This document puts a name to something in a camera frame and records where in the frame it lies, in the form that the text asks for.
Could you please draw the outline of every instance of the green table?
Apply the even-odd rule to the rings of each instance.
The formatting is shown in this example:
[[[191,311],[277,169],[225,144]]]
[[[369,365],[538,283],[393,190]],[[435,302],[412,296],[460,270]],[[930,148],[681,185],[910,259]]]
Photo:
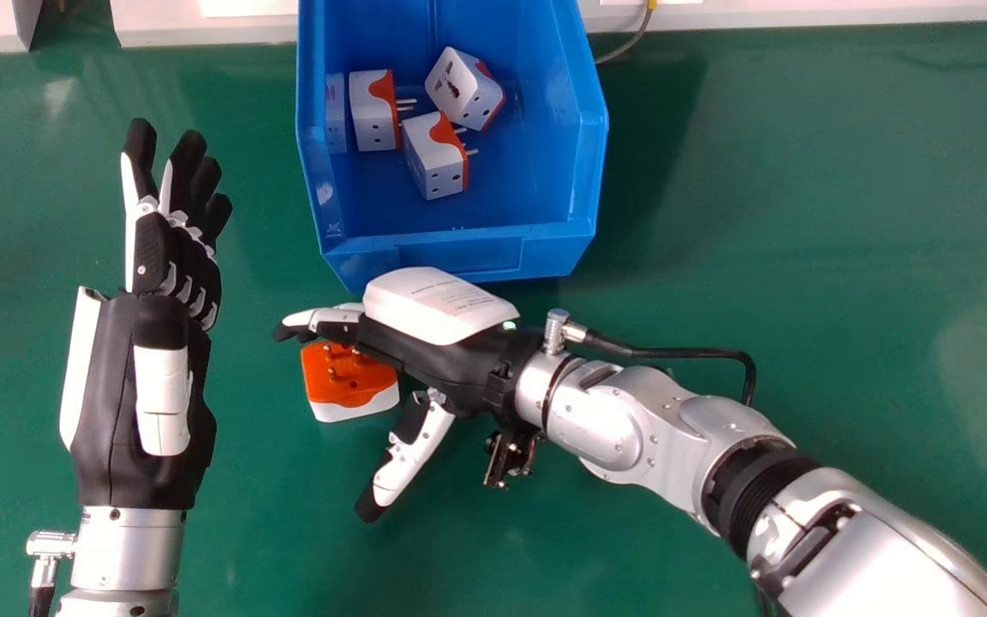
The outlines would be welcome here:
[[[185,614],[753,614],[723,544],[567,453],[483,488],[488,419],[383,522],[356,519],[394,418],[317,425],[296,346],[269,339],[350,298],[314,246],[293,59],[121,51],[107,8],[45,15],[32,54],[0,57],[0,614],[23,610],[28,532],[77,524],[60,382],[75,286],[120,282],[136,116],[160,152],[202,130],[236,204]],[[780,429],[987,566],[987,25],[656,35],[601,79],[596,241],[568,279],[494,291],[531,320],[560,305],[630,341],[748,349]],[[737,394],[739,368],[675,370]]]

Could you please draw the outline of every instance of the robotic arm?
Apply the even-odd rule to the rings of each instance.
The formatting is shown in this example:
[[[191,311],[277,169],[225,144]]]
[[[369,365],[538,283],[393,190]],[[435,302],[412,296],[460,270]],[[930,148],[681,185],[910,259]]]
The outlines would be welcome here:
[[[543,332],[505,300],[432,268],[368,284],[346,320],[285,320],[277,340],[314,335],[354,346],[430,387],[388,439],[356,511],[394,503],[451,419],[493,415],[485,483],[531,471],[541,437],[615,484],[657,493],[720,536],[761,592],[796,617],[958,614],[987,617],[987,573],[957,544],[837,469],[803,454],[748,406],[755,366],[743,352],[639,349],[554,309]],[[685,390],[646,366],[587,360],[565,344],[628,360],[720,356],[747,367],[744,404]]]
[[[61,559],[74,560],[57,614],[176,616],[187,512],[212,462],[216,422],[204,403],[220,304],[216,238],[230,200],[190,130],[152,177],[152,125],[129,126],[121,175],[124,290],[79,288],[59,434],[75,465],[77,534],[35,531],[30,617],[46,617]]]

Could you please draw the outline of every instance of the blue bin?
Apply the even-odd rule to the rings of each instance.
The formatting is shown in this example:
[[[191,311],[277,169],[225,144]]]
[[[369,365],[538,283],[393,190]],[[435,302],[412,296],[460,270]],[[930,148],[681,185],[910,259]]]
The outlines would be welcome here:
[[[389,68],[398,97],[431,111],[422,85],[447,45],[482,59],[506,101],[485,132],[461,136],[479,149],[470,190],[426,201],[401,152],[357,152],[351,123],[346,152],[328,143],[326,89]],[[571,273],[595,234],[607,143],[576,0],[301,0],[297,54],[299,157],[319,249],[345,288],[406,266],[475,282]]]

